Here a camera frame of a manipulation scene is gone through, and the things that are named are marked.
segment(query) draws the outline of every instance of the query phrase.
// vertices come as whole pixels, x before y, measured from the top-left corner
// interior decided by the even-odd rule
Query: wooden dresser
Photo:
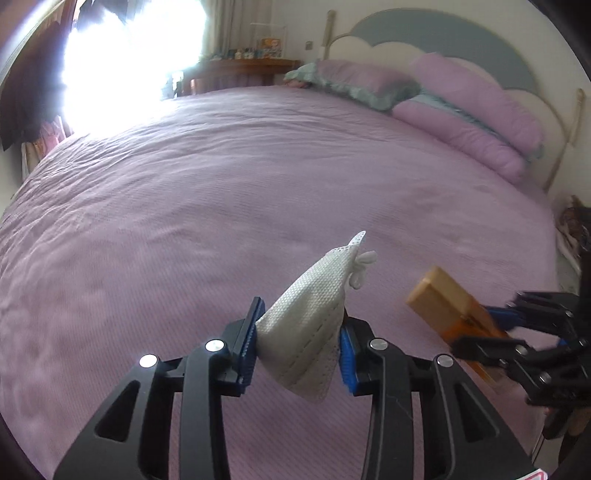
[[[245,78],[252,77],[259,85],[273,85],[275,75],[296,70],[299,60],[206,60],[183,72],[182,96],[222,90],[228,86],[240,86]]]

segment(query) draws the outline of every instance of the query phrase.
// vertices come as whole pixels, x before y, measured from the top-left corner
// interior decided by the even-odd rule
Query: mask ear loop
[[[353,272],[349,277],[349,285],[354,290],[359,290],[365,284],[365,276],[368,265],[376,263],[378,254],[374,251],[357,255],[353,262]]]

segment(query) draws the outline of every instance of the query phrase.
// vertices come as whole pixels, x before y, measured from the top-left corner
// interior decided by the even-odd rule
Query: white wall
[[[21,186],[21,176],[20,150],[15,146],[6,151],[0,148],[0,215]]]
[[[337,12],[334,35],[347,33],[359,20],[388,8],[431,8],[477,22],[511,43],[526,59],[541,96],[570,125],[576,89],[589,97],[577,148],[561,169],[551,197],[576,193],[591,205],[591,82],[554,25],[527,0],[275,0],[273,23],[287,26],[286,55],[313,61],[318,54],[326,14]],[[307,40],[314,49],[306,51]]]

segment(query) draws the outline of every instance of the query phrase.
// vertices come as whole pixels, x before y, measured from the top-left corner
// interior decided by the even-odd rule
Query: pink bedspread
[[[485,304],[555,287],[541,198],[383,114],[285,87],[182,99],[122,134],[69,139],[0,228],[0,411],[51,476],[143,354],[189,353],[360,230],[379,260],[349,313],[432,358],[446,346],[404,300],[433,264]],[[531,447],[541,413],[519,388],[486,392]],[[233,478],[359,478],[369,406],[338,375],[312,405],[259,367],[225,401]]]

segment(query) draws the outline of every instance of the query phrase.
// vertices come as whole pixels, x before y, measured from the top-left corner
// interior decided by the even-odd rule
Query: pillow
[[[379,111],[391,110],[420,90],[418,83],[405,73],[347,60],[308,63],[285,75],[286,82],[292,80],[312,83]]]
[[[423,88],[480,120],[524,155],[541,147],[544,131],[537,119],[498,85],[437,53],[415,59],[411,70]]]
[[[527,164],[517,150],[486,125],[433,95],[422,93],[399,103],[392,116],[464,152],[512,184],[523,179]]]

